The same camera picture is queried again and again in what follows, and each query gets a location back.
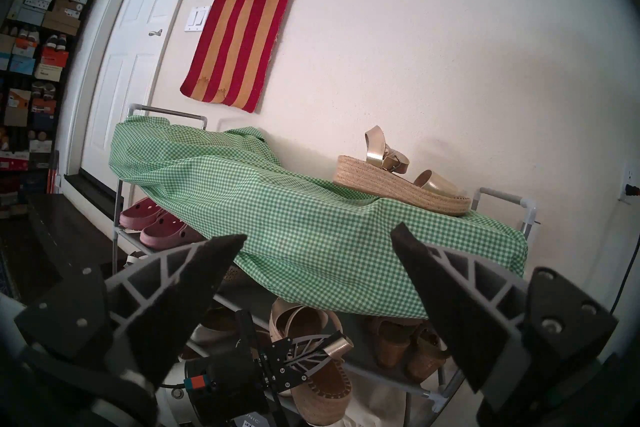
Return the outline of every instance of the screw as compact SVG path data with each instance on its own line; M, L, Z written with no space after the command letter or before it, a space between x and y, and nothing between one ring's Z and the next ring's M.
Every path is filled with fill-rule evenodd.
M543 270L538 270L537 274L541 275L542 277L547 278L549 280L553 280L553 279L556 278L555 275L552 272L549 272L549 270L544 270L544 269Z
M562 324L554 318L545 318L542 321L542 328L549 334L560 334L562 332Z
M594 305L592 305L591 303L583 304L581 309L582 309L582 311L590 313L591 315L595 315L596 313L598 313L598 310L596 309L596 307Z

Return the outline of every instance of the wall outlet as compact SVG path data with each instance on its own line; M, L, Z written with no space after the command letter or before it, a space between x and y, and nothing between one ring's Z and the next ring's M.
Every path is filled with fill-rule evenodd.
M625 167L622 169L622 184L620 186L620 196L619 200L624 200L629 198L625 194L625 188L627 184L631 184L632 186L637 186L638 176L636 175L636 168L631 165L631 162L627 160L625 162Z

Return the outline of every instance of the stack of shoe boxes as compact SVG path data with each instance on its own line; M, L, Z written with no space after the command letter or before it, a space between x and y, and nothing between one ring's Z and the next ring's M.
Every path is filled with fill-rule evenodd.
M18 183L48 190L65 68L90 3L14 0L0 25L0 218Z

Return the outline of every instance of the white door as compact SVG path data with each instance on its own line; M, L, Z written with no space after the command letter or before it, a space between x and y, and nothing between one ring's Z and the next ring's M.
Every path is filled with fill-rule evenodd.
M115 125L131 103L146 104L179 0L124 0L104 52L81 167L115 190L109 169Z

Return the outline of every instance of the dark wooden step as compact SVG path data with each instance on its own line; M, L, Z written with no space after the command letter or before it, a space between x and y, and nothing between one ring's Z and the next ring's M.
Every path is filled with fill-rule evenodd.
M98 268L111 276L112 242L64 195L29 195L29 219L49 260L62 277ZM118 249L121 268L127 255Z

